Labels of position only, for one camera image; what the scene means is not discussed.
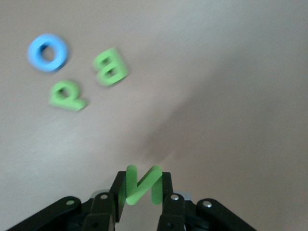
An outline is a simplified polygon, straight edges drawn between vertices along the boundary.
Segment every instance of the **bolt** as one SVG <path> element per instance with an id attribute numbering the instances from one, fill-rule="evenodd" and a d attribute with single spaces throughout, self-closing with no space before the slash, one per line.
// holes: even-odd
<path id="1" fill-rule="evenodd" d="M 209 201 L 203 201 L 203 206 L 207 207 L 207 208 L 210 208 L 212 207 L 212 203 L 210 203 Z"/>
<path id="2" fill-rule="evenodd" d="M 179 199 L 179 196 L 176 195 L 176 194 L 173 194 L 173 195 L 171 196 L 171 199 L 174 200 L 174 201 L 177 201 L 177 200 Z"/>

